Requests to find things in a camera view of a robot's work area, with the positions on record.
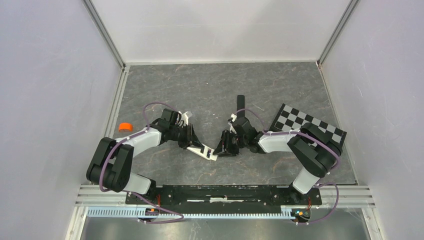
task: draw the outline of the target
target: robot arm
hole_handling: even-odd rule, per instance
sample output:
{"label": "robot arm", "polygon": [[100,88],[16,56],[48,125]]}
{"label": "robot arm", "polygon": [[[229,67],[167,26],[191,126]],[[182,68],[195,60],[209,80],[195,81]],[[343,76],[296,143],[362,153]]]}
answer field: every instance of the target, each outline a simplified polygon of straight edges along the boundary
{"label": "robot arm", "polygon": [[273,132],[268,131],[265,135],[256,131],[242,111],[244,101],[244,96],[237,96],[238,113],[232,114],[228,120],[230,130],[222,132],[221,141],[214,154],[219,157],[236,156],[242,148],[248,148],[251,152],[259,154],[293,152],[303,168],[290,184],[290,188],[297,197],[307,194],[320,178],[325,177],[337,160],[326,149],[296,133],[301,132],[311,136],[338,156],[342,154],[342,147],[312,123],[306,123],[301,128],[291,130],[291,134],[275,133],[273,135]]}
{"label": "robot arm", "polygon": [[156,119],[148,131],[145,127],[127,137],[112,139],[104,137],[100,140],[86,177],[89,181],[99,183],[102,166],[112,148],[124,139],[123,144],[118,146],[111,158],[114,163],[108,163],[103,177],[103,185],[115,192],[130,191],[146,194],[155,181],[147,177],[131,172],[133,158],[149,148],[159,146],[167,141],[176,141],[182,149],[187,149],[206,159],[216,160],[212,155],[213,149],[203,145],[197,138],[193,125],[189,123],[192,114],[186,112],[181,114],[176,111],[164,109],[162,116]]}

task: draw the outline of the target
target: white wall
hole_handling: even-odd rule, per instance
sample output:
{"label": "white wall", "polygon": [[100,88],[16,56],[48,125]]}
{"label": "white wall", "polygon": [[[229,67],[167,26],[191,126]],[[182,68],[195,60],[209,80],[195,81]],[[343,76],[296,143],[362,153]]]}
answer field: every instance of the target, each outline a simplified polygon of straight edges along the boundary
{"label": "white wall", "polygon": [[361,1],[324,62],[358,178],[389,240],[423,239],[424,1]]}
{"label": "white wall", "polygon": [[314,61],[349,0],[92,0],[123,60]]}
{"label": "white wall", "polygon": [[0,239],[60,240],[120,68],[82,1],[0,6]]}

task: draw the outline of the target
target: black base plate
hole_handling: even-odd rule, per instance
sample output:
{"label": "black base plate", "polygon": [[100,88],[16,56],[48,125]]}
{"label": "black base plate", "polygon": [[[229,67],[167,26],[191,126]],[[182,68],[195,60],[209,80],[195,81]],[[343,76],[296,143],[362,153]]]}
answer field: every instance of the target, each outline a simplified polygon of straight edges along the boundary
{"label": "black base plate", "polygon": [[[277,214],[281,206],[321,205],[318,188],[312,188],[298,203],[290,198],[289,186],[281,185],[163,185],[148,197],[153,203],[182,214]],[[144,205],[138,197],[127,196],[127,205]]]}

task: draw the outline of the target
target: gray mat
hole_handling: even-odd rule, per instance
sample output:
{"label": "gray mat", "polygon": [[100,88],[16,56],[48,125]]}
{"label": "gray mat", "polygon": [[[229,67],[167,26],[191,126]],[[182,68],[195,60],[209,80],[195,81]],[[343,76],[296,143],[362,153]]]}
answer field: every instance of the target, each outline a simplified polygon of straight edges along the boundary
{"label": "gray mat", "polygon": [[[246,107],[270,126],[282,103],[337,126],[318,68],[313,62],[221,63],[131,66],[117,123],[128,122],[134,132],[146,123],[143,105],[161,101],[177,110],[191,111],[190,118],[200,141],[216,148],[227,120],[236,111],[237,95],[246,96]],[[161,116],[163,107],[148,108],[150,121]],[[256,129],[262,126],[246,113]],[[118,132],[114,137],[126,134]],[[302,165],[289,152],[254,154],[244,148],[236,157],[205,160],[167,142],[136,156],[132,171],[158,184],[290,184]],[[353,184],[348,159],[322,182]]]}

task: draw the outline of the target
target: checkerboard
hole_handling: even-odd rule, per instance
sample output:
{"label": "checkerboard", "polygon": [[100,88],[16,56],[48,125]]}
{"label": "checkerboard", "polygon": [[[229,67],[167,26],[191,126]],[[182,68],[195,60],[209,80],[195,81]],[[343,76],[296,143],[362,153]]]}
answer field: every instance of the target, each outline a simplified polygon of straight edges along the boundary
{"label": "checkerboard", "polygon": [[343,146],[347,132],[284,103],[275,116],[269,130],[273,132],[287,132],[292,129],[298,129],[306,123],[312,123],[317,126],[321,131],[330,135],[336,143]]}

